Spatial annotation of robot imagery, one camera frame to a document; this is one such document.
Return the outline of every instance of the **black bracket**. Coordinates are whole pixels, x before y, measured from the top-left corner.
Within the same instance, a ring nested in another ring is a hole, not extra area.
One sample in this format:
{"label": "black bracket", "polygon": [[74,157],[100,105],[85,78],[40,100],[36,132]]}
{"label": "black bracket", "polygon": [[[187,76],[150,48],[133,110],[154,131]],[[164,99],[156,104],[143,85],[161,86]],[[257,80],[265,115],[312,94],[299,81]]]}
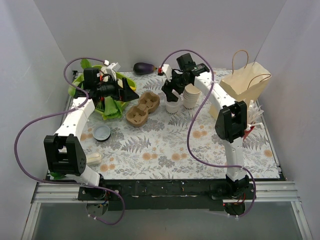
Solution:
{"label": "black bracket", "polygon": [[215,123],[216,134],[230,143],[245,135],[247,128],[247,105],[244,101],[223,106]]}
{"label": "black bracket", "polygon": [[[100,186],[119,192],[127,210],[144,209],[209,209],[223,211],[223,200],[233,199],[232,186],[225,179],[143,179],[103,180]],[[246,199],[253,198],[252,184],[244,190]],[[93,188],[81,186],[79,201],[99,199]],[[121,211],[122,203],[108,195],[108,211]]]}
{"label": "black bracket", "polygon": [[47,135],[43,141],[46,161],[50,172],[80,176],[87,159],[76,136]]}
{"label": "black bracket", "polygon": [[204,72],[209,72],[209,68],[203,64],[196,64],[190,53],[186,53],[177,59],[180,72],[175,69],[171,72],[171,80],[166,80],[161,90],[165,93],[168,102],[176,102],[178,98],[172,93],[175,90],[179,95],[183,93],[185,87],[189,84],[195,84],[195,77],[200,76]]}

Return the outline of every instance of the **white paper cup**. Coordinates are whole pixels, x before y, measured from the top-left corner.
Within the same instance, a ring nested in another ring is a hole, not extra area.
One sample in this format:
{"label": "white paper cup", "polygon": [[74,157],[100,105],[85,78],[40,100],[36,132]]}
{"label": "white paper cup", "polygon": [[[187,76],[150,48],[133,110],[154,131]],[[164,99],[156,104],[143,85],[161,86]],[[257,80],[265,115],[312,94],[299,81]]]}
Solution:
{"label": "white paper cup", "polygon": [[178,101],[169,102],[167,99],[165,99],[165,109],[167,113],[171,115],[176,114],[182,105],[182,100],[179,94],[176,91],[173,91],[172,93],[178,97]]}
{"label": "white paper cup", "polygon": [[200,95],[188,96],[183,94],[183,99],[190,100],[190,101],[197,101]]}
{"label": "white paper cup", "polygon": [[201,91],[195,86],[193,86],[191,83],[184,88],[184,91],[190,95],[197,95],[201,93]]}
{"label": "white paper cup", "polygon": [[187,100],[183,100],[183,106],[187,109],[187,110],[191,110],[194,109],[196,107],[197,101],[187,101]]}

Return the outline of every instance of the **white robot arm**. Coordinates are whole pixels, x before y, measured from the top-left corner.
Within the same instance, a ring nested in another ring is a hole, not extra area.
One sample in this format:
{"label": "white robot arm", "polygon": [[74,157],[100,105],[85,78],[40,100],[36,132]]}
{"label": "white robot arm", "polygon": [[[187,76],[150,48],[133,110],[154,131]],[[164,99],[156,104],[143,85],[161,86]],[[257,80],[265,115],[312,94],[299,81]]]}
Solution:
{"label": "white robot arm", "polygon": [[[86,100],[85,97],[79,97],[73,100],[72,107],[71,108],[77,108],[80,104],[82,104]],[[80,141],[81,133],[86,125],[86,122],[88,120],[88,117],[94,112],[95,105],[92,99],[89,99],[85,105],[78,108],[77,110],[70,112],[64,122],[62,123],[61,127],[55,132],[55,135],[58,138],[68,138],[68,136],[73,135],[77,138],[77,141]],[[83,155],[80,149],[78,149],[78,155]],[[68,154],[73,154],[73,151],[71,150],[71,153],[69,153],[69,150],[67,149],[67,146],[64,146],[61,153],[65,152],[65,157],[68,157],[65,159],[65,166],[68,164],[68,160],[70,159]],[[78,161],[80,158],[76,158],[77,160],[73,167],[76,167],[78,172],[72,172],[71,174],[66,174],[66,177],[75,180],[78,183],[82,184],[89,184],[98,186],[100,181],[100,175],[92,170],[87,164],[87,159],[84,161]]]}
{"label": "white robot arm", "polygon": [[72,104],[72,108],[76,110],[66,116],[54,135],[47,135],[43,141],[48,168],[51,172],[64,174],[78,183],[93,186],[99,185],[102,176],[87,165],[87,157],[81,147],[80,137],[88,117],[95,110],[95,103],[98,103],[101,97],[111,97],[123,102],[139,98],[139,95],[130,88],[125,77],[122,78],[122,86],[118,85],[115,74],[119,68],[118,63],[112,63],[106,68],[110,76],[106,82],[100,80],[98,68],[90,67],[83,70],[84,81],[81,84],[88,93],[88,101],[79,107],[86,98],[83,91],[76,90]]}
{"label": "white robot arm", "polygon": [[[208,79],[211,79],[210,72],[201,73],[200,76],[196,76],[194,79],[194,86],[203,92],[204,95],[207,95],[211,88],[211,83]],[[213,86],[209,101],[217,110],[222,110],[224,106],[232,106],[236,102],[236,100],[229,96],[219,84]],[[233,142],[223,139],[222,142],[225,149],[227,165],[243,166],[243,137],[238,137],[234,139]],[[247,173],[242,168],[229,167],[227,168],[226,175],[235,182],[236,180],[239,181],[245,178]]]}
{"label": "white robot arm", "polygon": [[[180,72],[172,70],[168,64],[162,66],[162,72],[167,80],[162,91],[167,101],[175,102],[176,96],[172,94],[175,90],[182,94],[188,84],[193,84],[201,92],[207,95],[211,88],[212,74],[203,64],[195,64],[189,53],[177,58]],[[222,139],[227,165],[244,165],[243,158],[243,136],[247,128],[247,106],[237,102],[229,96],[219,84],[213,86],[209,101],[220,111],[215,130]],[[229,167],[226,172],[227,182],[231,184],[232,192],[236,195],[249,185],[249,177],[245,170],[239,167]]]}

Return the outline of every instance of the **eggplant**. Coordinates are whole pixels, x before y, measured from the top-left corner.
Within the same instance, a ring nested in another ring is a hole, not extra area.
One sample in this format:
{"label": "eggplant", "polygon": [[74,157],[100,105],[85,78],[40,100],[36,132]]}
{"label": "eggplant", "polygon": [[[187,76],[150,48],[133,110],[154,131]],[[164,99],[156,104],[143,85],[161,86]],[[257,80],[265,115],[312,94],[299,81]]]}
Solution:
{"label": "eggplant", "polygon": [[145,75],[153,73],[157,68],[149,63],[137,62],[133,66],[133,71],[137,75]]}

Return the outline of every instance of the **table surface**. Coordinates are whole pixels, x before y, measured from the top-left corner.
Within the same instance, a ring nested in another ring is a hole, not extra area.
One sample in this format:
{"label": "table surface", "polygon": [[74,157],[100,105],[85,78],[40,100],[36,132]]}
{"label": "table surface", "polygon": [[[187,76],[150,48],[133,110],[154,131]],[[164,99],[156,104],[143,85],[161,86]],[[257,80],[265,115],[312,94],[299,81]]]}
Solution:
{"label": "table surface", "polygon": [[[216,80],[228,75],[230,70],[215,71]],[[86,123],[80,143],[86,154],[99,152],[102,163],[92,168],[105,179],[224,179],[225,168],[206,166],[194,160],[187,150],[187,132],[199,105],[205,98],[201,95],[193,110],[181,106],[174,114],[168,114],[165,94],[161,87],[164,76],[155,73],[136,76],[124,72],[137,84],[136,92],[141,95],[152,91],[159,95],[160,105],[151,113],[145,125],[133,127],[126,120],[126,111],[138,100],[129,103],[121,119],[104,121],[94,112]],[[225,165],[226,154],[221,140],[216,134],[216,121],[209,114],[207,102],[191,130],[190,147],[195,156],[205,162]],[[111,128],[107,141],[93,138],[95,126],[106,124]],[[244,165],[254,178],[279,178],[279,173],[270,141],[265,129],[255,127],[243,142]]]}

